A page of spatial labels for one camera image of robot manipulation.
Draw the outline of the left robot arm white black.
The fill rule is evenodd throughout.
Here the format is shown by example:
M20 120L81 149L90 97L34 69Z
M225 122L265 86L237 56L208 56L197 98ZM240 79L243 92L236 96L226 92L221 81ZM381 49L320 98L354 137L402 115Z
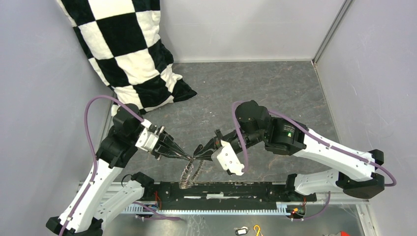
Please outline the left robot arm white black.
M134 201L151 199L154 180L138 172L122 190L102 201L110 185L138 150L155 158L191 159L163 126L157 127L144 119L136 105L124 105L113 117L113 126L94 155L86 181L68 208L47 221L47 229L59 236L100 236L106 226Z

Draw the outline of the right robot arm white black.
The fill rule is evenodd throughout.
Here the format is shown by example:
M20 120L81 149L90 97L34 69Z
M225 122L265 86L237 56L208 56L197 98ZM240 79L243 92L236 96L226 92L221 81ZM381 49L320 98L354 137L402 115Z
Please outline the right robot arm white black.
M385 189L385 178L377 173L384 163L380 150L361 152L348 148L253 100L235 102L232 115L234 131L226 135L216 131L207 144L196 148L195 159L213 161L227 173L241 176L248 170L248 149L263 143L266 151L276 155L328 166L323 172L289 175L284 195L291 201L302 195L331 191L371 199Z

